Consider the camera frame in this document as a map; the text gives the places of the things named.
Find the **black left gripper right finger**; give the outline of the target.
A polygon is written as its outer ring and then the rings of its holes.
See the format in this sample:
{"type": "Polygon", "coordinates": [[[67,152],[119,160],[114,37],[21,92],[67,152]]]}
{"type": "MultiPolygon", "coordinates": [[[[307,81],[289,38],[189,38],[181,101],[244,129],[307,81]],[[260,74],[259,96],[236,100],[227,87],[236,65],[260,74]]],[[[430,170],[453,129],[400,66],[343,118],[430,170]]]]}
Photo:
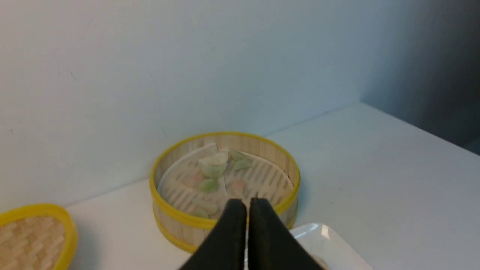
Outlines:
{"type": "Polygon", "coordinates": [[[281,222],[269,201],[250,201],[247,240],[249,270],[323,270],[281,222]]]}

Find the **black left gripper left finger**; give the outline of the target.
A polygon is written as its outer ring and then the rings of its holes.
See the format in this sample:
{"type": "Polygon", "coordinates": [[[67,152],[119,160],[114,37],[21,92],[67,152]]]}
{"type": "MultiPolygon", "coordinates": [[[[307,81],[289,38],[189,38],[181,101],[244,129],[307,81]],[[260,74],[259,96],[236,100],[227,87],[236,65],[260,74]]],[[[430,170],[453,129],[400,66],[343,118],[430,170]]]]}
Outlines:
{"type": "Polygon", "coordinates": [[[247,209],[230,199],[221,217],[181,270],[243,270],[245,268],[247,209]]]}

